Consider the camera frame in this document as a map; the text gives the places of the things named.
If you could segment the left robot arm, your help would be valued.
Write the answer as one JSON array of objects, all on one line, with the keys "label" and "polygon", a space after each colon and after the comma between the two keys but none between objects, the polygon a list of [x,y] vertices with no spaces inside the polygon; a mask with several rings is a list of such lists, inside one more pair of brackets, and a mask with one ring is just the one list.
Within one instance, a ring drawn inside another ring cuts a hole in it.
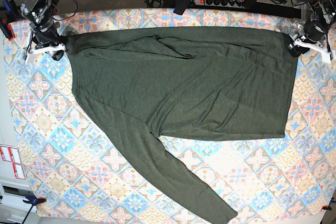
[{"label": "left robot arm", "polygon": [[335,50],[331,49],[329,30],[335,24],[335,0],[296,0],[308,4],[313,18],[302,27],[302,35],[292,37],[288,45],[292,56],[299,57],[309,50],[321,54],[324,63],[331,64],[335,59]]}]

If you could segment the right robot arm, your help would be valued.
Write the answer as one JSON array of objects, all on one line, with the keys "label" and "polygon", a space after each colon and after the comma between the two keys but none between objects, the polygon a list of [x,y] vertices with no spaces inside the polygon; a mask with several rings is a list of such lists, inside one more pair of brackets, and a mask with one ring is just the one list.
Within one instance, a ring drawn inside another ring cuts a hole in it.
[{"label": "right robot arm", "polygon": [[48,54],[55,61],[66,52],[65,38],[58,34],[54,13],[60,0],[25,0],[22,16],[29,21],[27,46],[24,48],[25,64],[33,63],[40,54]]}]

